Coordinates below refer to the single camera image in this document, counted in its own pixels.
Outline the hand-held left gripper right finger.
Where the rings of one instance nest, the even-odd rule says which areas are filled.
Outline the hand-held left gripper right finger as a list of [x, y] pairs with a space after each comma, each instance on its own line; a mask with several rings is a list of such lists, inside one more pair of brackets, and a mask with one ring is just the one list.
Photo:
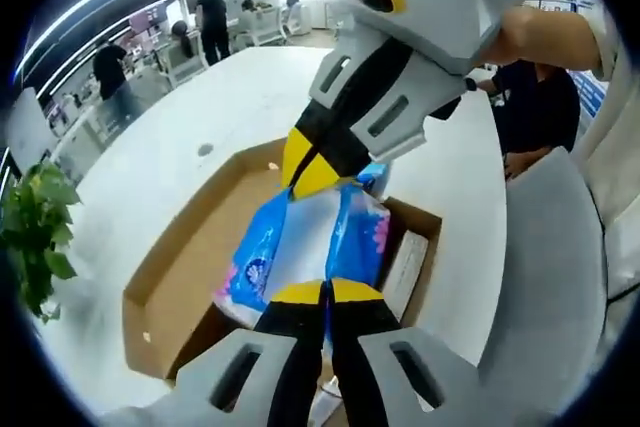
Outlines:
[[352, 426], [549, 426], [553, 414], [484, 384], [439, 339], [403, 327], [372, 287], [327, 283], [333, 370]]

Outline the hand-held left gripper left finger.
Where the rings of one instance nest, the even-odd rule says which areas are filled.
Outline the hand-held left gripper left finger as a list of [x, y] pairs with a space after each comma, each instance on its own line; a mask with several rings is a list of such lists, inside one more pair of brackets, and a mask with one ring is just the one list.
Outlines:
[[237, 329], [177, 373], [146, 407], [100, 416], [102, 426], [305, 426], [322, 371], [326, 284], [290, 284], [254, 329]]

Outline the person's right hand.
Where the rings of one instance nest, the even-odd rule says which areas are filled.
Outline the person's right hand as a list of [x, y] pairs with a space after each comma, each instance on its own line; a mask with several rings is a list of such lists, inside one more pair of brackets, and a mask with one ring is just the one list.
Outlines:
[[541, 10], [528, 6], [507, 10], [496, 37], [481, 51], [474, 66], [504, 66], [519, 60], [541, 62], [544, 59], [540, 37], [544, 17]]

